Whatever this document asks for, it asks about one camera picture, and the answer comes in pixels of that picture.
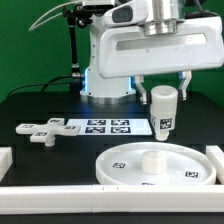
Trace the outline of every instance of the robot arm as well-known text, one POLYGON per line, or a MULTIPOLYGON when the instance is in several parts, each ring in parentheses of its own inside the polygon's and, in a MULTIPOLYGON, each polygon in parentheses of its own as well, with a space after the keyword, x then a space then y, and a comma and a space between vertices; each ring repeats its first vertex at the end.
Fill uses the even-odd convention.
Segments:
MULTIPOLYGON (((78 27, 89 24, 90 28, 91 60, 81 99, 123 102, 135 94, 129 78, 135 77, 146 104, 143 76, 171 72, 182 74, 180 89, 186 99, 192 70, 224 63, 221 18, 204 11, 200 2, 205 0, 132 0, 120 6, 114 0, 70 2, 76 4, 73 13, 78 27), (193 2, 199 12, 191 18, 185 16, 185 6, 193 2)), ((165 140, 174 129, 177 90, 160 86, 151 95, 151 123, 156 138, 165 140)))

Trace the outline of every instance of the blue light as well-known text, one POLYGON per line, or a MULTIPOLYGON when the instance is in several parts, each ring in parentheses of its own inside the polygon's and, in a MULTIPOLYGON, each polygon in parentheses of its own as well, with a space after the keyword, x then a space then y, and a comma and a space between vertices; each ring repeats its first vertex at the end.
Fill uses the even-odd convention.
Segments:
POLYGON ((88 78, 87 78, 87 72, 88 72, 88 70, 86 69, 85 70, 85 92, 87 92, 87 86, 88 86, 88 78))

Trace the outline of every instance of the green wall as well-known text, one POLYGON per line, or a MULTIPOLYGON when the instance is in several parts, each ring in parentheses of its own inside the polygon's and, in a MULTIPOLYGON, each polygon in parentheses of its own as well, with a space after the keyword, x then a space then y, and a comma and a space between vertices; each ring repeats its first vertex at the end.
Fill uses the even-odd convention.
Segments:
MULTIPOLYGON (((63 0, 1 0, 0 8, 0 101, 20 85, 44 83, 70 73, 70 43, 66 20, 58 18, 29 32, 32 23, 63 0)), ((223 0, 207 0, 205 9, 224 16, 223 0)), ((79 61, 88 65, 88 30, 77 30, 79 61)), ((177 75, 154 76, 156 84, 177 86, 177 75)), ((145 86, 151 88, 150 77, 145 86)), ((224 67, 193 72, 190 88, 202 92, 224 107, 224 67)))

